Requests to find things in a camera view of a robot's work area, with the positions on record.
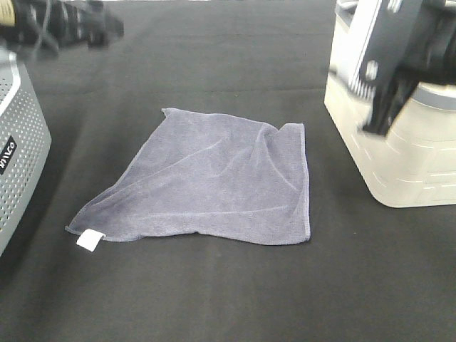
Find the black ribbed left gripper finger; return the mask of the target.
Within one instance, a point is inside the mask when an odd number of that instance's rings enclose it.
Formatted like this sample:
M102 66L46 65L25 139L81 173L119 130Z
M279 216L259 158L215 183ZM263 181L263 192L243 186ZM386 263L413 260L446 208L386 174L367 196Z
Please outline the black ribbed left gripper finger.
M394 76L390 82L376 91L370 118L362 131L372 135L387 136L395 119L415 92L419 81L406 76Z

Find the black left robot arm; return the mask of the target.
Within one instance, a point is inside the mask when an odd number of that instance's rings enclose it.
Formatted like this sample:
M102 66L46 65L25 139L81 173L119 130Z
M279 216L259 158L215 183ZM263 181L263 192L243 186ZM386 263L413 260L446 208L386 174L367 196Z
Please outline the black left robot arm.
M418 72L405 62L421 2L337 1L336 13L351 17L347 46L330 69L347 90L372 103L363 130L387 135L415 92ZM86 43L106 47L125 34L124 23L103 1L2 1L1 39L10 51L33 56L42 48Z

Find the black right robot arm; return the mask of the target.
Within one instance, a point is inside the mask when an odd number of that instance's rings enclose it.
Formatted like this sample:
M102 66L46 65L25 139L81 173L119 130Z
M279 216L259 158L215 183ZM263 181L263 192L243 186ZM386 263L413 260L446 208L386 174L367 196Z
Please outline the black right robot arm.
M395 75L412 83L455 84L455 2L422 1Z

